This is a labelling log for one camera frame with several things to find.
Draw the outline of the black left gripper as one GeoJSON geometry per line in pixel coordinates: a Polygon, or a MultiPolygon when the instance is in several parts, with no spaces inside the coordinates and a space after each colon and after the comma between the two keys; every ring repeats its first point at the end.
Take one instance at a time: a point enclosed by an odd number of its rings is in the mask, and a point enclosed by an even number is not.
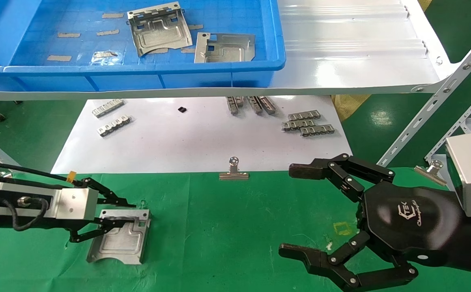
{"type": "MultiPolygon", "coordinates": [[[[98,181],[91,177],[83,178],[81,180],[73,180],[75,187],[87,187],[98,191],[103,198],[98,198],[98,204],[109,204],[119,207],[135,208],[136,205],[128,203],[126,198],[118,197],[112,190],[105,187],[98,181]]],[[[28,224],[34,218],[19,216],[17,225],[22,227],[28,224]]],[[[30,229],[64,229],[70,231],[71,243],[82,243],[83,241],[93,239],[109,233],[112,229],[122,228],[127,223],[134,223],[133,218],[121,217],[119,219],[108,218],[95,218],[94,220],[68,220],[68,219],[55,219],[55,218],[42,218],[30,226],[30,229]],[[96,224],[98,227],[94,230],[87,231],[79,234],[78,232],[89,224],[96,224]]],[[[13,228],[13,218],[9,215],[0,215],[0,228],[13,228]]]]}

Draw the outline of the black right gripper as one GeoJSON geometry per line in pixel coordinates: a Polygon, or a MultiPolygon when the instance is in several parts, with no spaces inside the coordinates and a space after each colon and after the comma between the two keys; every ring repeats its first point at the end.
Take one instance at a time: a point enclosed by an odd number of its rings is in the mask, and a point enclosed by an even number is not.
{"type": "Polygon", "coordinates": [[[279,255],[301,261],[307,273],[330,279],[343,292],[368,292],[404,286],[419,272],[407,261],[453,267],[454,249],[464,212],[456,195],[430,187],[391,184],[395,172],[343,153],[310,164],[291,164],[292,178],[330,181],[350,201],[361,202],[363,231],[332,254],[319,249],[280,244],[279,255]],[[365,191],[354,177],[373,183],[365,191]],[[368,246],[393,268],[352,273],[345,264],[368,246]]]}

